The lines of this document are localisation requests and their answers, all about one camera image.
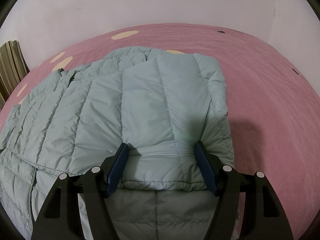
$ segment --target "metal screw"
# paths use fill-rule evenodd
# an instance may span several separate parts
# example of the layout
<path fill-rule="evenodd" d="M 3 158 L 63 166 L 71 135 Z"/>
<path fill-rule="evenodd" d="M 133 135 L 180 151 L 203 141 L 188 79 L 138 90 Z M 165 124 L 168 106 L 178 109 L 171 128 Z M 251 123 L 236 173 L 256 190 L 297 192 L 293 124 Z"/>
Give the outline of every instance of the metal screw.
<path fill-rule="evenodd" d="M 100 171 L 100 167 L 99 167 L 99 166 L 95 166 L 95 167 L 93 167 L 93 168 L 91 169 L 91 171 L 92 171 L 93 173 L 97 173 L 97 172 Z"/>
<path fill-rule="evenodd" d="M 65 179 L 67 177 L 67 174 L 66 173 L 61 173 L 59 175 L 59 179 Z"/>
<path fill-rule="evenodd" d="M 224 165 L 224 166 L 223 166 L 223 170 L 224 170 L 224 171 L 232 171 L 232 168 L 231 168 L 231 166 L 229 166 L 229 165 Z"/>
<path fill-rule="evenodd" d="M 258 172 L 257 172 L 257 176 L 258 176 L 259 178 L 263 178 L 263 177 L 264 177 L 264 173 L 263 173 L 262 171 L 258 171 Z"/>

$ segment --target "dark spot on sheet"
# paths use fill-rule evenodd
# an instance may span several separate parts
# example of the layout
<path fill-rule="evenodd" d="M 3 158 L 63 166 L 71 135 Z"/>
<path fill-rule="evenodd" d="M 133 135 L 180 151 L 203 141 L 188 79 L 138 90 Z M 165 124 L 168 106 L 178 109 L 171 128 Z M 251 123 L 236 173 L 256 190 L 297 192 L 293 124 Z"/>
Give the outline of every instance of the dark spot on sheet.
<path fill-rule="evenodd" d="M 299 73 L 297 71 L 295 71 L 294 69 L 292 69 L 292 70 L 299 75 Z"/>

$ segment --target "striped cushion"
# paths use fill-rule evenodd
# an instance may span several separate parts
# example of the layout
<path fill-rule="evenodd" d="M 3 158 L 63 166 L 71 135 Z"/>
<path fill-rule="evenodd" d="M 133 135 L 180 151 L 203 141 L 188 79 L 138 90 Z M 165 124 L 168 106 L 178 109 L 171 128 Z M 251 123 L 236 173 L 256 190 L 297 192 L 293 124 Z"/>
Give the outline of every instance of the striped cushion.
<path fill-rule="evenodd" d="M 0 109 L 28 72 L 18 41 L 0 47 Z"/>

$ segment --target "bed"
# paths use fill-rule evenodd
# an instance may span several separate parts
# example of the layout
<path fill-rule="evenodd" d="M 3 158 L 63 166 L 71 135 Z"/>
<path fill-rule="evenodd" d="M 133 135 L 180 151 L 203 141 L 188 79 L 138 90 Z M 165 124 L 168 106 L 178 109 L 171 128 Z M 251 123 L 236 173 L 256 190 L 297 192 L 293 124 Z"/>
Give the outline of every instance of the bed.
<path fill-rule="evenodd" d="M 114 49 L 144 46 L 217 59 L 227 83 L 227 106 L 242 173 L 263 171 L 274 187 L 295 239 L 320 208 L 320 98 L 299 71 L 270 45 L 248 34 L 207 25 L 155 24 L 117 30 L 72 45 L 34 68 L 0 112 L 0 129 L 12 106 L 52 71 L 103 58 Z M 240 210 L 244 199 L 241 199 Z"/>

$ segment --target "white wall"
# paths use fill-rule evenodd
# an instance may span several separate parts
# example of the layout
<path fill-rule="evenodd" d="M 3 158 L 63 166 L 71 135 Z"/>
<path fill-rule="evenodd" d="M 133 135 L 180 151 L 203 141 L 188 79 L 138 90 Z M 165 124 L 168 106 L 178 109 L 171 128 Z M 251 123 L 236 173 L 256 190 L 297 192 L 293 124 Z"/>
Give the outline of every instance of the white wall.
<path fill-rule="evenodd" d="M 305 0 L 18 0 L 0 43 L 17 39 L 29 68 L 79 41 L 151 23 L 216 25 L 287 57 L 320 95 L 320 23 Z"/>
<path fill-rule="evenodd" d="M 306 0 L 276 0 L 268 43 L 290 60 L 320 95 L 320 21 Z"/>

